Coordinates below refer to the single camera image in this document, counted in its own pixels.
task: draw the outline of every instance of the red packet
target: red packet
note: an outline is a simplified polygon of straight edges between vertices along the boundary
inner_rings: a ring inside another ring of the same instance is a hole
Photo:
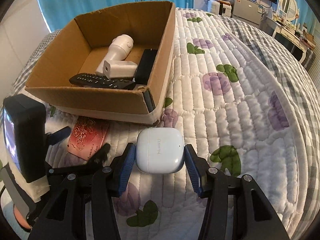
[[[68,152],[89,160],[102,146],[109,124],[105,120],[80,116],[72,130]]]

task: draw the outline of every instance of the white quilted bedspread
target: white quilted bedspread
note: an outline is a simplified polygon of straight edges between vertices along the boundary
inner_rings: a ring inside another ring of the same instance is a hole
[[[172,71],[160,126],[178,129],[185,144],[192,144],[200,157],[226,174],[252,175],[292,235],[308,184],[302,135],[279,83],[230,33],[215,16],[176,11]],[[73,126],[76,119],[56,110],[46,131]],[[121,155],[128,142],[135,143],[144,128],[110,122],[108,162]],[[82,162],[67,154],[66,144],[49,149],[49,164]],[[234,150],[237,155],[231,157]],[[145,205],[152,212],[144,212]],[[144,174],[134,167],[127,191],[114,201],[121,238],[128,240],[197,239],[205,205],[206,200],[193,192],[185,167],[168,175]],[[89,220],[86,226],[92,239]]]

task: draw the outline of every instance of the mattress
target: mattress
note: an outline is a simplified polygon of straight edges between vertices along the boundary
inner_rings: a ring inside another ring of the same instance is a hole
[[[230,176],[252,175],[289,236],[298,239],[319,209],[320,100],[303,67],[281,46],[239,21],[178,8],[170,83],[158,126],[178,129],[185,144],[192,144],[210,166]],[[31,57],[12,93],[34,98],[23,86],[45,47]],[[75,124],[77,116],[44,104],[46,132]],[[145,128],[110,122],[108,162]],[[5,163],[2,138],[0,142]],[[53,167],[84,163],[66,152],[66,144],[49,148],[46,161]],[[4,198],[10,207],[9,196]],[[185,167],[152,175],[134,166],[127,190],[114,199],[120,236],[128,240],[196,239],[205,205],[193,192]],[[5,215],[19,231],[10,211]],[[92,239],[90,205],[87,216],[87,238]]]

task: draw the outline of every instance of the mirror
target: mirror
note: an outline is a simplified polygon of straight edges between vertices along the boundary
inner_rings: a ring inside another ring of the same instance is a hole
[[[279,0],[281,11],[287,14],[287,20],[293,21],[298,13],[296,0]]]

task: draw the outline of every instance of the huawei logo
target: huawei logo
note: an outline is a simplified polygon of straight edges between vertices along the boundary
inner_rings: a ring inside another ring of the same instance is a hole
[[[161,147],[160,147],[160,145],[161,145],[161,140],[158,139],[158,140],[157,140],[157,153],[158,153],[158,154],[161,153]]]

